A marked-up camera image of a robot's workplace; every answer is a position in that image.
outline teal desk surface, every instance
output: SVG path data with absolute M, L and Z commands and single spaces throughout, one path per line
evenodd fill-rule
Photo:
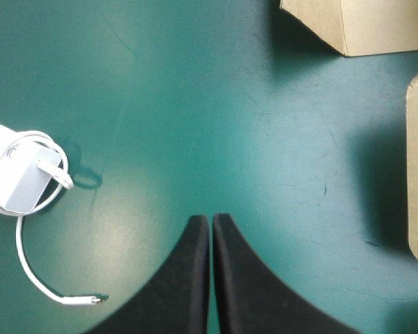
M 0 1 L 0 123 L 65 148 L 78 186 L 0 216 L 0 333 L 80 333 L 230 212 L 297 293 L 365 333 L 418 333 L 405 91 L 418 52 L 344 58 L 276 1 Z M 218 333 L 211 297 L 209 333 Z

